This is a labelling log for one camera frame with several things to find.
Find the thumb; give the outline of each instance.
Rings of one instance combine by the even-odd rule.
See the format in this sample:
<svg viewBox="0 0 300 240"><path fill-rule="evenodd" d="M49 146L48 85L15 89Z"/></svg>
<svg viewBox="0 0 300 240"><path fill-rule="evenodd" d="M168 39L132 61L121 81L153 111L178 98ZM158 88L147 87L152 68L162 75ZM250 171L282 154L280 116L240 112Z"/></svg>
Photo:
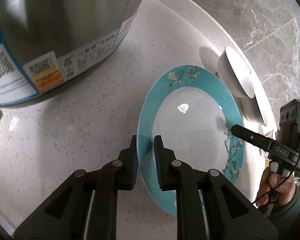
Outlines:
<svg viewBox="0 0 300 240"><path fill-rule="evenodd" d="M277 185L279 185L281 182L283 182L285 178L274 173L269 177L269 184L271 188L276 187ZM293 196L294 193L296 191L296 185L294 183L295 179L294 176L290 176L290 178L288 178L282 185L280 185L278 188L276 188L275 190L280 194L279 196L279 205L280 206L285 206L286 204L288 204Z"/></svg>

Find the marble wall tile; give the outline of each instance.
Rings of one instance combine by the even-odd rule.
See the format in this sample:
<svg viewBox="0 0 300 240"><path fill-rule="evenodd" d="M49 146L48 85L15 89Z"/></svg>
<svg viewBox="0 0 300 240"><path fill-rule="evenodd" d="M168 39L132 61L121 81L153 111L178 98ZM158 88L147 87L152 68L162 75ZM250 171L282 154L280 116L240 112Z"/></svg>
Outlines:
<svg viewBox="0 0 300 240"><path fill-rule="evenodd" d="M242 50L300 14L295 0L193 0L207 11Z"/></svg>
<svg viewBox="0 0 300 240"><path fill-rule="evenodd" d="M259 76L278 121L280 107L300 98L300 16L245 51L245 55Z"/></svg>

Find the metal screw head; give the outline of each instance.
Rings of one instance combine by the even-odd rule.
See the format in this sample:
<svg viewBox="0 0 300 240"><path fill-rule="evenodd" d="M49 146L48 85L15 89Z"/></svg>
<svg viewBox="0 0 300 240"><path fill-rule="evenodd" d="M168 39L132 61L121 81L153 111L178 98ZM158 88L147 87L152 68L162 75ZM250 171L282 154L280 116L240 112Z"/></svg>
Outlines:
<svg viewBox="0 0 300 240"><path fill-rule="evenodd" d="M77 170L74 172L74 175L76 177L82 177L84 175L85 171L84 170Z"/></svg>
<svg viewBox="0 0 300 240"><path fill-rule="evenodd" d="M220 172L218 170L212 169L210 170L210 175L213 177L218 177Z"/></svg>
<svg viewBox="0 0 300 240"><path fill-rule="evenodd" d="M174 160L174 161L172 161L172 163L171 163L173 166L175 166L175 167L179 167L179 166L181 166L181 161L179 161L179 160Z"/></svg>
<svg viewBox="0 0 300 240"><path fill-rule="evenodd" d="M112 162L112 165L113 165L114 167L120 167L120 166L122 165L122 161L120 161L120 160L115 160L115 161Z"/></svg>

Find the black cable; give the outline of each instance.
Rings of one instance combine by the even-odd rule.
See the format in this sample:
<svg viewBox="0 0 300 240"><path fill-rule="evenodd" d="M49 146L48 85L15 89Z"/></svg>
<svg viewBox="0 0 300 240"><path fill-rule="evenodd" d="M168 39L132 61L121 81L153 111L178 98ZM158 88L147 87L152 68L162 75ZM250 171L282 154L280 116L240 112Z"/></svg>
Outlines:
<svg viewBox="0 0 300 240"><path fill-rule="evenodd" d="M300 160L300 153L299 153L299 156L298 156L297 163L294 165L294 167L293 167L292 171L289 173L288 177L286 177L281 183L279 183L277 186L275 186L271 190L268 190L266 193L262 194L254 202L252 202L252 204L255 204L257 201L259 201L260 199L262 199L264 196L270 194L271 192L273 192L274 190L276 190L278 187L280 187L283 183L285 183L287 181L287 179L289 179L291 177L292 173L295 171L295 169L296 169L296 167L297 167L297 165L299 163L299 160Z"/></svg>

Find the countertop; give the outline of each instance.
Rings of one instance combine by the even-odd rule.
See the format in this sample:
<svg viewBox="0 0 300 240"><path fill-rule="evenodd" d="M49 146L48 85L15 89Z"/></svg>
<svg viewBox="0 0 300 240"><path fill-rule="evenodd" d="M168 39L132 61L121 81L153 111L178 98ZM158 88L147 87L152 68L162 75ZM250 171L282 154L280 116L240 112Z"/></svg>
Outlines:
<svg viewBox="0 0 300 240"><path fill-rule="evenodd" d="M246 60L225 30L191 0L143 0L123 43L97 68L45 101L2 108L0 211L16 227L75 170L100 169L116 159L137 132L154 82L184 64L215 73L226 45ZM267 129L276 129L270 104L264 107ZM257 125L244 122L258 131ZM257 148L246 147L236 186L253 200L264 159ZM176 217L155 204L140 173L134 191L119 192L120 239L174 239L176 227Z"/></svg>

